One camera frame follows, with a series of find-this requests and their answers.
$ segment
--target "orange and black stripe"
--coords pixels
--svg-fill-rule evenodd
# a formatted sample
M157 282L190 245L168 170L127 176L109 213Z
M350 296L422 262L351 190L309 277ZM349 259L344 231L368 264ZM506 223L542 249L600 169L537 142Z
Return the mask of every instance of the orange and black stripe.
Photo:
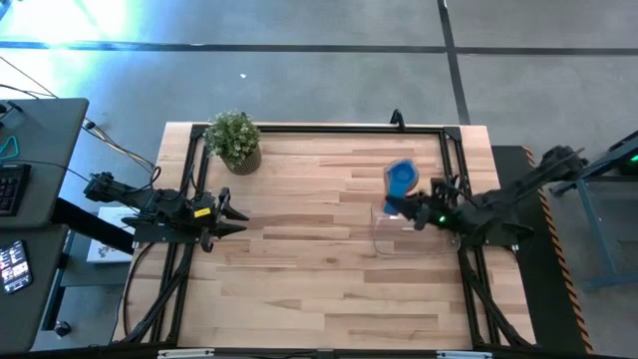
M529 165L534 167L533 153L529 148L523 148L525 149L525 152L527 154ZM580 310L580 303L578 302L578 297L576 296L576 290L574 289L571 275L569 275L569 269L567 269L567 263L565 262L565 255L562 251L562 245L560 244L560 240L558 239L556 226L554 225L554 220L551 216L551 211L549 210L549 202L547 202L547 197L545 196L545 192L542 188L538 190L538 198L540 199L540 206L545 213L545 221L547 222L547 228L549 229L549 233L551 234L551 243L553 244L554 252L556 253L556 256L558 258L558 264L562 269L562 276L565 281L565 287L567 288L569 300L571 301L574 314L576 315L576 323L578 324L578 328L580 330L580 337L582 338L587 354L593 354L594 349L591 345L591 340L589 339L587 327L585 326L585 319L583 318L582 311Z

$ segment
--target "green leaves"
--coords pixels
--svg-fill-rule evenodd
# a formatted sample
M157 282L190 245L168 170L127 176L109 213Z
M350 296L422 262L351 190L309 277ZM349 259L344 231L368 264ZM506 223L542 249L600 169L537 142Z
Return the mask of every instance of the green leaves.
M203 137L208 155L218 155L236 166L259 146L259 130L245 113L226 111L210 120Z

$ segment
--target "plant pot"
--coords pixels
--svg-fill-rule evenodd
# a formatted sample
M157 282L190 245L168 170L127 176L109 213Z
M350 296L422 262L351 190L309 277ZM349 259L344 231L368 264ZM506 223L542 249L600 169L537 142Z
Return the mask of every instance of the plant pot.
M261 150L259 149L259 145L257 145L257 148L252 152L252 154L248 155L241 164L237 164L234 167L232 167L225 158L221 158L221 160L232 173L240 176L246 176L259 169L259 165L261 165Z

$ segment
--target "keyboard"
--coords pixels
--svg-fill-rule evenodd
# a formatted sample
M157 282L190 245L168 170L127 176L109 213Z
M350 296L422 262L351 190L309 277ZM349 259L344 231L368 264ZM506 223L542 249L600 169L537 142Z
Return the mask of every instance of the keyboard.
M30 172L30 165L0 166L0 216L16 215Z

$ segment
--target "black desk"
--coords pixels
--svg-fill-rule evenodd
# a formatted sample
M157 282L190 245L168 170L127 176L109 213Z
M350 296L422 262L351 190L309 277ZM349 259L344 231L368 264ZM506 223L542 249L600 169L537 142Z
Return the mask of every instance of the black desk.
M11 295L0 294L0 353L31 349L68 232L63 224L51 224L0 233L0 246L24 241L32 276L27 287Z
M13 103L21 111L14 109L2 118L0 144L15 136L20 156L10 164L23 161L32 169L17 215L0 217L0 244L16 239L24 241L33 282L12 295L0 293L0 352L30 349L50 292L53 309L47 310L42 328L53 329L64 290L59 290L59 280L53 290L51 287L69 227L133 253L132 235L58 198L66 174L64 168L71 160L89 102L86 99L41 99Z

